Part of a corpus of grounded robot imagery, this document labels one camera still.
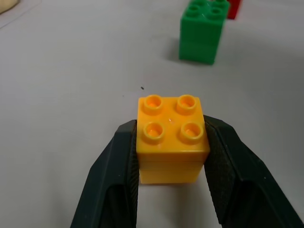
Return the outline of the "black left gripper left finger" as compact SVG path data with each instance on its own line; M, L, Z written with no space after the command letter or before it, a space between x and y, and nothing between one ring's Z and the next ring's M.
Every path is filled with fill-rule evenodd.
M71 227L136 227L139 188L136 126L136 120L120 125L92 165Z

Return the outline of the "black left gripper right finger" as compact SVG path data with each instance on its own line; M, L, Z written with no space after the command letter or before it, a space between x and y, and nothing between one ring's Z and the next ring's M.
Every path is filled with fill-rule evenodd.
M264 162L232 126L205 116L210 154L204 169L224 228L302 228L304 223Z

